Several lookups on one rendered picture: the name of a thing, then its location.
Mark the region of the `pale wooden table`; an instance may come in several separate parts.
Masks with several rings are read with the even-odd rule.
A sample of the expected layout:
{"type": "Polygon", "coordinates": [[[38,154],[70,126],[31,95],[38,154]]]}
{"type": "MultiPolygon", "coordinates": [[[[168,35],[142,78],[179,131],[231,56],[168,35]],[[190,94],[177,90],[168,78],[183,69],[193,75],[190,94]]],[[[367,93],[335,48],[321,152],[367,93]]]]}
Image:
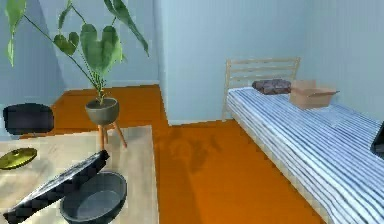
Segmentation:
{"type": "MultiPolygon", "coordinates": [[[[17,148],[35,148],[29,164],[0,170],[2,214],[40,185],[100,150],[97,132],[83,132],[0,142],[0,157],[17,148]]],[[[128,193],[122,210],[110,224],[159,224],[152,129],[149,126],[110,130],[105,146],[110,158],[104,169],[126,179],[128,193]]]]}

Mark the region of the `open cardboard box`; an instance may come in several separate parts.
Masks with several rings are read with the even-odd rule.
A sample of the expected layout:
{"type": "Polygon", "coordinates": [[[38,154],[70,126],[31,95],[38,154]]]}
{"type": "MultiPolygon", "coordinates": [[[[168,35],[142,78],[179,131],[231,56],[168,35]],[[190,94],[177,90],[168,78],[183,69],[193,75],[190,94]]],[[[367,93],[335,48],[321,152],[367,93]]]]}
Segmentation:
{"type": "Polygon", "coordinates": [[[315,80],[294,80],[289,101],[300,109],[322,108],[327,107],[337,93],[334,88],[318,86],[315,80]]]}

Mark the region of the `bed with striped blue cover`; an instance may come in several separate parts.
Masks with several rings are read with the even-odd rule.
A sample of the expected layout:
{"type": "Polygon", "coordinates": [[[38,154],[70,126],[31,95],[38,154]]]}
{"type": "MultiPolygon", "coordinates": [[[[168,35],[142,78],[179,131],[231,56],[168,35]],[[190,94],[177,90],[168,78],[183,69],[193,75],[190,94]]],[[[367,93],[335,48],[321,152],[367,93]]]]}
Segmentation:
{"type": "Polygon", "coordinates": [[[302,110],[254,81],[293,81],[298,57],[226,61],[230,114],[327,224],[384,224],[384,156],[371,145],[377,120],[345,106],[302,110]]]}

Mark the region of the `black open laptop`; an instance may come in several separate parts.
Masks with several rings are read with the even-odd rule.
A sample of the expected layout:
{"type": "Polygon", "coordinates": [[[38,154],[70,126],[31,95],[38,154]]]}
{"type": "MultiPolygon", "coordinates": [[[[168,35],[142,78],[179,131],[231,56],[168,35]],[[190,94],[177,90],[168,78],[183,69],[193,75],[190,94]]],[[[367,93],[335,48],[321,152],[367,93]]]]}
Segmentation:
{"type": "Polygon", "coordinates": [[[18,204],[4,212],[3,217],[8,224],[25,221],[37,211],[78,190],[106,165],[108,158],[108,152],[101,150],[73,165],[32,191],[18,204]]]}

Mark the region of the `olive green round plate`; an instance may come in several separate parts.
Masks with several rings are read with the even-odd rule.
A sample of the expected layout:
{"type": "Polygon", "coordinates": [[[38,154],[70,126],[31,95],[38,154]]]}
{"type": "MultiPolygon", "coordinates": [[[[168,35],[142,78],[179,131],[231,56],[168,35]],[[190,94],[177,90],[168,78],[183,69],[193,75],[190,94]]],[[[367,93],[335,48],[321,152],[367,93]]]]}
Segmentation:
{"type": "Polygon", "coordinates": [[[24,166],[37,156],[35,148],[18,148],[0,157],[0,169],[11,170],[24,166]]]}

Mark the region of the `dark brown pillow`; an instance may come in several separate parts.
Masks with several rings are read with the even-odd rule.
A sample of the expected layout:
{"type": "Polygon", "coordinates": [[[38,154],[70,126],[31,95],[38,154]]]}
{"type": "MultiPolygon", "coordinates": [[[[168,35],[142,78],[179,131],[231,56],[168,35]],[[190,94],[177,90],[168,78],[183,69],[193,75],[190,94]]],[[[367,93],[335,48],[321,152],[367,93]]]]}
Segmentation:
{"type": "Polygon", "coordinates": [[[283,79],[258,80],[252,87],[264,95],[289,94],[291,82],[283,79]]]}

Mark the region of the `green house plant in grey pot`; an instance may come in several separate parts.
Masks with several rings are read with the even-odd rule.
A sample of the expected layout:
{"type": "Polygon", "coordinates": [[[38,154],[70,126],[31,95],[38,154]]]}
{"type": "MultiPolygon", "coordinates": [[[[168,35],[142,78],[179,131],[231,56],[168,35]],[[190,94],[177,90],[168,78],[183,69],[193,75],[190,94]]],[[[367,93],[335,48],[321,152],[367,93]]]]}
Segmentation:
{"type": "Polygon", "coordinates": [[[69,57],[95,88],[97,97],[85,105],[85,110],[89,119],[98,126],[100,147],[104,148],[104,144],[108,142],[106,130],[108,125],[113,125],[122,145],[127,147],[123,133],[117,123],[120,109],[119,102],[113,97],[108,97],[105,92],[106,79],[104,76],[116,62],[126,59],[119,34],[114,26],[115,21],[118,20],[129,28],[142,45],[146,54],[149,54],[149,45],[138,30],[123,0],[103,0],[103,2],[108,11],[113,15],[113,20],[110,25],[102,29],[101,37],[98,37],[95,26],[88,23],[74,7],[72,0],[67,0],[66,7],[58,17],[58,33],[51,38],[26,15],[27,0],[6,0],[5,15],[10,32],[7,57],[11,66],[14,66],[16,30],[19,23],[26,19],[62,53],[69,57]],[[65,37],[61,30],[65,18],[70,11],[74,11],[81,18],[82,26],[80,32],[72,31],[65,37]]]}

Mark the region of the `black flat object on bed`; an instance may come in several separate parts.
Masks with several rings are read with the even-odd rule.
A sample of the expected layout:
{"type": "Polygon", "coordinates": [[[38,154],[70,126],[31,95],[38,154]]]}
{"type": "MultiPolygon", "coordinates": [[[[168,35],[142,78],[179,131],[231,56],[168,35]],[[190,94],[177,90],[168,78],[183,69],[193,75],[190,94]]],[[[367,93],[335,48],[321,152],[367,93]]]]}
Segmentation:
{"type": "Polygon", "coordinates": [[[384,158],[384,121],[371,144],[370,150],[373,154],[384,158]]]}

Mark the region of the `dark grey mixing bowl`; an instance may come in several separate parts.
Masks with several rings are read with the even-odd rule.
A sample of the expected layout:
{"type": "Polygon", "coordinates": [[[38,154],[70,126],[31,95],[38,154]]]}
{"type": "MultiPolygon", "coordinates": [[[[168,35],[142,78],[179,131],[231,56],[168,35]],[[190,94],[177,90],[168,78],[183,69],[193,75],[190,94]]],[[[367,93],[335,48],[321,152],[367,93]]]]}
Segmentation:
{"type": "Polygon", "coordinates": [[[60,202],[60,213],[69,224],[109,224],[121,211],[127,197],[126,179],[103,171],[60,202]]]}

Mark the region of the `black office chair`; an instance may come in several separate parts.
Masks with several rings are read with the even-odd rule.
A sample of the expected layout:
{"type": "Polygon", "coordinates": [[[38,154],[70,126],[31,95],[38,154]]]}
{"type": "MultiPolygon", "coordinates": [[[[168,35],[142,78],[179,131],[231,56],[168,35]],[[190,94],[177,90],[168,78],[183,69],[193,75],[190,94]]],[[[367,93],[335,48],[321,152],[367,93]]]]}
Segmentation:
{"type": "Polygon", "coordinates": [[[5,129],[12,135],[48,133],[54,128],[49,106],[37,103],[9,105],[3,109],[5,129]]]}

